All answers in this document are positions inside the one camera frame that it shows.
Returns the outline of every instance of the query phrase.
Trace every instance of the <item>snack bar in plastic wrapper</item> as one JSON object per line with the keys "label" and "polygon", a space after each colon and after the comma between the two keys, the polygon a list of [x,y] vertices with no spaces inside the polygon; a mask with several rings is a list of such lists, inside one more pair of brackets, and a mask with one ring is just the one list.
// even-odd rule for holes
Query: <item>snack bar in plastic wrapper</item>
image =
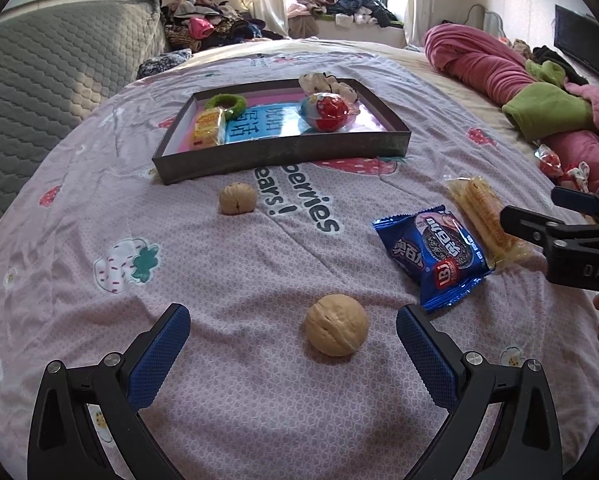
{"label": "snack bar in plastic wrapper", "polygon": [[389,256],[420,284],[428,312],[457,303],[490,273],[482,249],[443,205],[375,220],[373,227]]}
{"label": "snack bar in plastic wrapper", "polygon": [[503,204],[491,186],[480,176],[446,177],[453,200],[468,216],[486,247],[488,264],[497,269],[528,259],[532,246],[505,233],[500,224]]}
{"label": "snack bar in plastic wrapper", "polygon": [[202,110],[191,132],[188,134],[188,148],[201,150],[220,146],[226,140],[226,113],[223,108],[214,107]]}

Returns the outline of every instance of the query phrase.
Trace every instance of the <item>pink bag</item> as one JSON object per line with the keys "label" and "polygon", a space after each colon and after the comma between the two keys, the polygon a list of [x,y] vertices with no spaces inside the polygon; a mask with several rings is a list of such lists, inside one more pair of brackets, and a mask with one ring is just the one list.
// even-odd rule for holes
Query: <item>pink bag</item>
{"label": "pink bag", "polygon": [[192,36],[193,40],[203,40],[209,37],[215,27],[203,18],[191,18],[188,20],[188,31]]}

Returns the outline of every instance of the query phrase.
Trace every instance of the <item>gray quilted mattress cover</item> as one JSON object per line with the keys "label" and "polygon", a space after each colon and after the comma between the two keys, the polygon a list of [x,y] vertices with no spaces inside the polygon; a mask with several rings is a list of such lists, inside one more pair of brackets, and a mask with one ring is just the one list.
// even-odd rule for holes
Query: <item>gray quilted mattress cover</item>
{"label": "gray quilted mattress cover", "polygon": [[0,23],[0,218],[50,150],[165,44],[159,0],[76,2]]}

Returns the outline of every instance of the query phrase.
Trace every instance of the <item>green hair tie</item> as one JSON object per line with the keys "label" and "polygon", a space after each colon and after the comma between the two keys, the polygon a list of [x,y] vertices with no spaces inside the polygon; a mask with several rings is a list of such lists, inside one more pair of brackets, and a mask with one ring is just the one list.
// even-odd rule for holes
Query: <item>green hair tie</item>
{"label": "green hair tie", "polygon": [[246,111],[246,98],[235,94],[217,94],[209,99],[206,106],[204,106],[206,110],[215,107],[223,108],[226,120],[230,121],[231,119],[238,118]]}

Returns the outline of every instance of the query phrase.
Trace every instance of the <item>television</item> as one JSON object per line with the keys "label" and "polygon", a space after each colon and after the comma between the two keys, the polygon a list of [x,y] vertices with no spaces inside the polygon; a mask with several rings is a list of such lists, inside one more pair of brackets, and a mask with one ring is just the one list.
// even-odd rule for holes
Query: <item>television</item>
{"label": "television", "polygon": [[556,5],[555,46],[599,76],[599,23],[592,16]]}

